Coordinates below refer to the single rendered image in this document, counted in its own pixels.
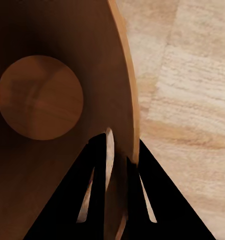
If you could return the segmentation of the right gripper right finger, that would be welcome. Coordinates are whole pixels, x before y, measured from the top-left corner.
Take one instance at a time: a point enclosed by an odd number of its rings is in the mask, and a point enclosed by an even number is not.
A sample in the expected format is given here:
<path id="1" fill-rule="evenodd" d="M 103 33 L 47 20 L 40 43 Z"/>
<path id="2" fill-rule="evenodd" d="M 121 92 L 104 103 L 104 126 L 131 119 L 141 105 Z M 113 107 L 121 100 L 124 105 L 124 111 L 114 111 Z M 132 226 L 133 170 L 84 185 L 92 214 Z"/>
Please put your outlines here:
<path id="1" fill-rule="evenodd" d="M 138 165 L 126 160 L 130 240 L 215 240 L 141 138 Z M 157 223 L 149 219 L 140 177 Z"/>

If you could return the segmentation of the trash can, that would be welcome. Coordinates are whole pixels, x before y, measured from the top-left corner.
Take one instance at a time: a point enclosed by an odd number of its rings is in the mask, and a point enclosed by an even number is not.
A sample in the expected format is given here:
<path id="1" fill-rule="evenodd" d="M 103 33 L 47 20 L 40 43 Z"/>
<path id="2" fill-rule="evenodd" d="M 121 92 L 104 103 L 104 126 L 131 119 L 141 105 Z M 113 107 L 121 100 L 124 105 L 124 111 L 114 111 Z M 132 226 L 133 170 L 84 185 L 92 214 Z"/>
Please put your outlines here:
<path id="1" fill-rule="evenodd" d="M 116 0 L 0 0 L 0 240 L 23 240 L 89 140 L 108 143 L 110 130 L 104 240 L 121 240 L 140 109 Z"/>

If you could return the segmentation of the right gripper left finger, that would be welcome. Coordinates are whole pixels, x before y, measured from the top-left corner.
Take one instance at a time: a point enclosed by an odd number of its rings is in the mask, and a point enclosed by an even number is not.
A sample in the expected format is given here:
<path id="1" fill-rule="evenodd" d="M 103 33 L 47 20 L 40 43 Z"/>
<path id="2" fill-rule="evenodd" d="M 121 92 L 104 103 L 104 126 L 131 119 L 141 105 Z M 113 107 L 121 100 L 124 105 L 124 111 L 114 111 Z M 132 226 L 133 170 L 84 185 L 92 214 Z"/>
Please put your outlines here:
<path id="1" fill-rule="evenodd" d="M 84 146 L 23 240 L 104 240 L 106 160 L 102 133 Z M 93 168 L 87 220 L 76 223 Z"/>

